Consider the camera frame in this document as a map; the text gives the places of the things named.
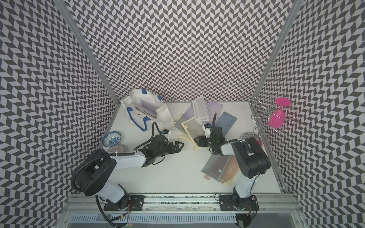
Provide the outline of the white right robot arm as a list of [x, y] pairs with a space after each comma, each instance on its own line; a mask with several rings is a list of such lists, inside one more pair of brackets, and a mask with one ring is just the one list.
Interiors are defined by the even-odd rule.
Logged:
[[271, 168], [271, 162], [254, 137], [247, 139], [226, 140], [222, 128], [207, 125], [209, 136], [194, 139], [199, 147], [208, 147], [214, 155], [234, 155], [242, 176], [233, 188], [232, 204], [238, 210], [259, 210], [257, 197], [253, 194], [258, 178]]

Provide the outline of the purple mesh pouch bottom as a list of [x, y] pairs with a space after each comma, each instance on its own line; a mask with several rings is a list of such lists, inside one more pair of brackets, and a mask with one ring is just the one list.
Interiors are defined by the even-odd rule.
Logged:
[[133, 106], [137, 110], [139, 110], [139, 111], [141, 111], [141, 112], [143, 112], [143, 113], [145, 113], [145, 114], [147, 114], [147, 115], [149, 115], [153, 118], [157, 118], [156, 110], [157, 110], [158, 107], [155, 106], [154, 104], [142, 100], [139, 104], [138, 103], [133, 103]]

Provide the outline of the white canvas bag blue handles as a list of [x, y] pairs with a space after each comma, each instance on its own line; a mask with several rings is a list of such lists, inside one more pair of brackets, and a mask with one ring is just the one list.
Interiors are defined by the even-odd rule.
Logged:
[[152, 131], [154, 122], [160, 130], [170, 130], [175, 122], [163, 98], [146, 89], [133, 89], [121, 105], [129, 123], [142, 132]]

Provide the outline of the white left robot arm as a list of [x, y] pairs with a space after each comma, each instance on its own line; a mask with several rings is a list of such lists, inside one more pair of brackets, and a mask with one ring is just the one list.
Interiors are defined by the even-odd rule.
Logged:
[[71, 188], [85, 196], [106, 200], [116, 210], [126, 210], [131, 198], [121, 184], [111, 181], [116, 171], [143, 168], [155, 164], [157, 158], [179, 153], [184, 147], [180, 141], [170, 142], [165, 134], [152, 136], [132, 153], [108, 153], [104, 149], [94, 151], [71, 177]]

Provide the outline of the white mesh pencil pouch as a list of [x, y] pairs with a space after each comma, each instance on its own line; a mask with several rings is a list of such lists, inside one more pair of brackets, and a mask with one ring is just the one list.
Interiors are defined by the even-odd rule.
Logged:
[[197, 121], [200, 121], [200, 122], [209, 121], [208, 107], [207, 107], [207, 103], [203, 97], [193, 100], [192, 107], [193, 107], [193, 111], [194, 111], [194, 116]]

